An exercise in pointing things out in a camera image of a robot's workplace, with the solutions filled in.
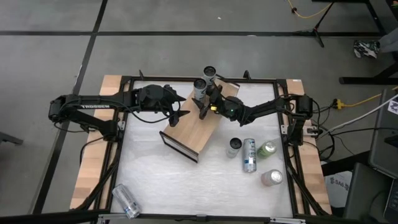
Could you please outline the green beverage can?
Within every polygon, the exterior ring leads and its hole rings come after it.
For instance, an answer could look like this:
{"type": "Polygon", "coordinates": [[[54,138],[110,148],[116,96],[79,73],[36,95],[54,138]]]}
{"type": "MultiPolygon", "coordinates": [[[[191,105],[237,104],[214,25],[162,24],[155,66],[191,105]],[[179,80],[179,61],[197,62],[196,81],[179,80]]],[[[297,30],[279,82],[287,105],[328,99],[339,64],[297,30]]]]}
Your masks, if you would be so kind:
{"type": "Polygon", "coordinates": [[[261,159],[266,159],[271,155],[275,154],[277,151],[277,146],[273,141],[264,142],[258,149],[257,155],[261,159]]]}

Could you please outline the white blue-banded beverage can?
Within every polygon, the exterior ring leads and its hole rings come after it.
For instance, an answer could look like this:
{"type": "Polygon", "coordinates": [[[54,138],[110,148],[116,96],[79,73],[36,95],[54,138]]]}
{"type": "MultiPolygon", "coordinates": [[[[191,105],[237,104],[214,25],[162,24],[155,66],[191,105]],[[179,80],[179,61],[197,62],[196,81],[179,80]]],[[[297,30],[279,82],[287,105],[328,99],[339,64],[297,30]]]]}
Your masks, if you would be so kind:
{"type": "Polygon", "coordinates": [[[256,143],[253,139],[243,141],[243,171],[252,173],[256,167],[256,143]]]}

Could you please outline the black table frame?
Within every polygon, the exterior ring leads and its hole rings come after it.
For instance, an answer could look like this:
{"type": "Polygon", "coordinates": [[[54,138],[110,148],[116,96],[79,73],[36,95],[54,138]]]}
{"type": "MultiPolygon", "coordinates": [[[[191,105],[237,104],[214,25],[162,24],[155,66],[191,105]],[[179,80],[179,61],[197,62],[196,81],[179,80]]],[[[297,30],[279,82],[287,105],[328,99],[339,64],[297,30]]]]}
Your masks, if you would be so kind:
{"type": "MultiPolygon", "coordinates": [[[[193,82],[192,77],[138,77],[122,75],[105,75],[103,78],[100,93],[110,95],[116,93],[120,88],[132,87],[134,82],[193,82]]],[[[300,220],[301,224],[321,223],[326,218],[331,217],[331,207],[328,199],[321,162],[318,157],[315,141],[310,137],[305,137],[302,146],[290,146],[288,148],[289,159],[295,168],[298,178],[306,186],[314,202],[318,203],[317,208],[312,208],[312,204],[307,201],[304,194],[292,177],[288,178],[290,194],[293,197],[293,217],[292,220],[300,220]]],[[[75,184],[75,189],[71,199],[71,208],[76,208],[93,191],[99,179],[109,167],[115,153],[121,148],[120,144],[97,142],[89,147],[88,157],[83,160],[75,184]]],[[[193,221],[198,223],[210,222],[273,222],[273,218],[260,217],[227,217],[214,215],[148,215],[143,214],[141,219],[164,219],[175,220],[177,222],[193,221]]]]}

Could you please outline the person's shoe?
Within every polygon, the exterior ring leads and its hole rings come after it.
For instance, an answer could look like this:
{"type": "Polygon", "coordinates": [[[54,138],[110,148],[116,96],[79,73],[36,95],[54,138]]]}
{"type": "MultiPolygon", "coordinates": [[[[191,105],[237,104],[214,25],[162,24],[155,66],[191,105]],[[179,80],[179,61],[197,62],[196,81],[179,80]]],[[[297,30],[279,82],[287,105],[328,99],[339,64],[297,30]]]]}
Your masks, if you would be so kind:
{"type": "Polygon", "coordinates": [[[377,58],[380,44],[378,41],[363,41],[355,40],[353,44],[353,51],[357,58],[369,57],[377,58]]]}

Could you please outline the black tripod stand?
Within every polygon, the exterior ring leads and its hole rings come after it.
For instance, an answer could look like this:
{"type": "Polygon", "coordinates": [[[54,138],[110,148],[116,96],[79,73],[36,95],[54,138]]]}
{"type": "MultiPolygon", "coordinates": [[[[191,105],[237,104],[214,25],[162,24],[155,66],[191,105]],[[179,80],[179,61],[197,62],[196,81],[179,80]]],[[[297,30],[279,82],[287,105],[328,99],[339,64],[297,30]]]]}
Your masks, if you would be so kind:
{"type": "Polygon", "coordinates": [[[307,29],[307,30],[298,30],[293,32],[294,36],[299,36],[299,37],[313,37],[318,44],[320,45],[321,48],[324,48],[325,45],[322,41],[322,38],[320,36],[320,33],[318,31],[318,28],[320,27],[320,24],[323,22],[324,18],[326,17],[326,15],[329,13],[331,7],[334,5],[334,1],[331,1],[329,3],[329,5],[327,5],[326,8],[322,9],[320,11],[320,13],[322,12],[322,16],[320,18],[320,20],[315,24],[315,26],[312,29],[307,29]]]}

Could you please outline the black desk frame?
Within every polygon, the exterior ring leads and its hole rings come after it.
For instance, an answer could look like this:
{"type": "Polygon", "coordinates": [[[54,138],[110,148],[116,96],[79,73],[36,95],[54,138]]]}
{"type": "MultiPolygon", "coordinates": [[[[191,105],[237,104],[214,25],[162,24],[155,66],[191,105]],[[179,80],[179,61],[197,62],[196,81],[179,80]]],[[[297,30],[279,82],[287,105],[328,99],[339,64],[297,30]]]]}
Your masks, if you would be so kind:
{"type": "MultiPolygon", "coordinates": [[[[378,29],[378,32],[337,32],[336,36],[342,37],[378,37],[386,34],[375,9],[370,0],[312,0],[313,2],[343,2],[353,4],[365,4],[371,17],[378,29]]],[[[398,78],[392,78],[398,73],[398,54],[393,53],[394,63],[373,77],[339,77],[339,83],[342,85],[398,85],[398,78]]]]}

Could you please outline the person's leg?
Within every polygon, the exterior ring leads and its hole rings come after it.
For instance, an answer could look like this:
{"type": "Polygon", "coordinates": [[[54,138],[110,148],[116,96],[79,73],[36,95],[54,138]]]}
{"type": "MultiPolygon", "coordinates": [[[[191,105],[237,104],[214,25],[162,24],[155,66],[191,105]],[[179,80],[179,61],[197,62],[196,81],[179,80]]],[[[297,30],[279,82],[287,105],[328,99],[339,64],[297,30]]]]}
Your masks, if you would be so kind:
{"type": "Polygon", "coordinates": [[[398,27],[378,40],[382,53],[398,52],[398,27]]]}

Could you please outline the black furniture foot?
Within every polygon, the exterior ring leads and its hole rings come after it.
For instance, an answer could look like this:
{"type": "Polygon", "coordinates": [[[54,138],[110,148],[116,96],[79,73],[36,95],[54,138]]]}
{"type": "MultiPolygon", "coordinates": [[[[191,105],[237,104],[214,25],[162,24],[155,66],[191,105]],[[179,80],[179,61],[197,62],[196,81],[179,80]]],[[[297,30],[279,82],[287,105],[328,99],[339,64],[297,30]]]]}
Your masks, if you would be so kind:
{"type": "Polygon", "coordinates": [[[23,144],[24,141],[9,134],[0,132],[0,144],[3,142],[9,142],[15,145],[21,145],[23,144]]]}

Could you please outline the dark grey bin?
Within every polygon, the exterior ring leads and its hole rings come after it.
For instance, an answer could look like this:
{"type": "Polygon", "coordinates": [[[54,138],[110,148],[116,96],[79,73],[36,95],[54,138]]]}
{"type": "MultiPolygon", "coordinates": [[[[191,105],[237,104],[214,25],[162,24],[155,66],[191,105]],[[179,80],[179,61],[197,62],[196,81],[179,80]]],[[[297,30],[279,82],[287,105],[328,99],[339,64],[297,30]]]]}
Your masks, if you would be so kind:
{"type": "Polygon", "coordinates": [[[355,164],[343,217],[366,224],[398,224],[398,179],[355,164]]]}

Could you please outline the silver beverage can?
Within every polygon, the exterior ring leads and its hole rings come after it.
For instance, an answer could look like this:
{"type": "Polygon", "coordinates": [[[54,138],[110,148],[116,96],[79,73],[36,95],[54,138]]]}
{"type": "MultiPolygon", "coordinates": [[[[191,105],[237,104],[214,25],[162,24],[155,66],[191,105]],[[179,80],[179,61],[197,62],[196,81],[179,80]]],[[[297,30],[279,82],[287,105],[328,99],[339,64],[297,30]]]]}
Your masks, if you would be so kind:
{"type": "Polygon", "coordinates": [[[194,99],[204,101],[206,96],[207,84],[202,78],[198,78],[193,82],[194,99]]]}
{"type": "Polygon", "coordinates": [[[130,190],[123,184],[118,184],[112,190],[113,197],[118,201],[123,212],[129,219],[137,218],[142,209],[130,190]]]}
{"type": "Polygon", "coordinates": [[[215,67],[206,66],[206,67],[203,69],[203,76],[202,76],[202,78],[203,78],[204,81],[206,82],[206,85],[207,85],[207,86],[212,86],[215,77],[216,77],[216,69],[215,69],[215,67]]]}

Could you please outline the Celsius Arctic Vibe can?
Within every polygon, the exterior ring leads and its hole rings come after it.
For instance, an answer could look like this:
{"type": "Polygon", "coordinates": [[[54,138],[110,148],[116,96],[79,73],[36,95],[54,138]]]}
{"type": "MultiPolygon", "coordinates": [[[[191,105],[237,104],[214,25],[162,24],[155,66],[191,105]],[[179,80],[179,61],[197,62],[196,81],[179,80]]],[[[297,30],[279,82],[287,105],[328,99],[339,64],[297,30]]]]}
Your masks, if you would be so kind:
{"type": "Polygon", "coordinates": [[[239,138],[232,138],[229,141],[229,148],[226,150],[226,155],[229,158],[235,158],[242,147],[242,141],[239,138]]]}

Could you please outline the wooden shelf black metal frame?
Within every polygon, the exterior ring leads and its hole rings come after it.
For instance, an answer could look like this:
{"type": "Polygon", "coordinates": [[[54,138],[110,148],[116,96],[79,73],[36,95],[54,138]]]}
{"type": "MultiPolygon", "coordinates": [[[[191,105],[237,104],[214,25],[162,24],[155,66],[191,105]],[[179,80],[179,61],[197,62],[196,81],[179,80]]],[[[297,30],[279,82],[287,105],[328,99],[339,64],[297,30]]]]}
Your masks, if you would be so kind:
{"type": "Polygon", "coordinates": [[[200,110],[192,100],[194,97],[192,84],[188,86],[188,92],[184,97],[186,100],[181,109],[189,111],[189,114],[179,118],[176,126],[167,126],[159,134],[165,145],[197,163],[205,145],[218,128],[222,116],[209,110],[204,119],[199,118],[200,110]]]}

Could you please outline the white printed bag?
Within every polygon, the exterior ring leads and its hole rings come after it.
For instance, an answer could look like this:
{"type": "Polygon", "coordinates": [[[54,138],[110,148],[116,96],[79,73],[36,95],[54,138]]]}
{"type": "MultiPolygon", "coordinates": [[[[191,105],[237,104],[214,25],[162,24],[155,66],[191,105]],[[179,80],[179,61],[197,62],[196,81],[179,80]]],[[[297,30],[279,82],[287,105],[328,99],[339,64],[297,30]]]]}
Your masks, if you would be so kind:
{"type": "Polygon", "coordinates": [[[352,178],[351,171],[344,171],[325,177],[326,189],[332,207],[344,207],[352,178]]]}

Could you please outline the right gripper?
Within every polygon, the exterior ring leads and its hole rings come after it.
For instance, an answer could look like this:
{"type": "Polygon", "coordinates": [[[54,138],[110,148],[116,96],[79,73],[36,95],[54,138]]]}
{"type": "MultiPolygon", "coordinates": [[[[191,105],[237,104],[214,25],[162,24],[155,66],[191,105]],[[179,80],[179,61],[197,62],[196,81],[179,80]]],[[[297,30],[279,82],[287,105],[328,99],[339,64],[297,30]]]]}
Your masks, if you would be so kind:
{"type": "Polygon", "coordinates": [[[200,110],[199,118],[201,120],[205,119],[209,109],[216,114],[221,114],[222,116],[232,115],[231,104],[228,102],[228,100],[224,100],[221,96],[222,89],[223,89],[222,85],[216,85],[214,83],[207,91],[207,94],[209,96],[209,102],[212,103],[206,104],[200,100],[192,98],[192,101],[194,102],[194,104],[196,104],[196,106],[200,110]]]}

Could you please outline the grey equipment case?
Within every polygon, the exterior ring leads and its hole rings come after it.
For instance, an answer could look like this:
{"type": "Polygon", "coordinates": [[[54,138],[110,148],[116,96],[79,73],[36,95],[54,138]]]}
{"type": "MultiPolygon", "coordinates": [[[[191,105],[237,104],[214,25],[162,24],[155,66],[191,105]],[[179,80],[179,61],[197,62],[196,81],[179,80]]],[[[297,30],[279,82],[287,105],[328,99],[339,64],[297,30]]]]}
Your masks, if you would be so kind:
{"type": "Polygon", "coordinates": [[[369,165],[389,177],[398,178],[398,90],[384,90],[377,111],[369,154],[369,165]]]}

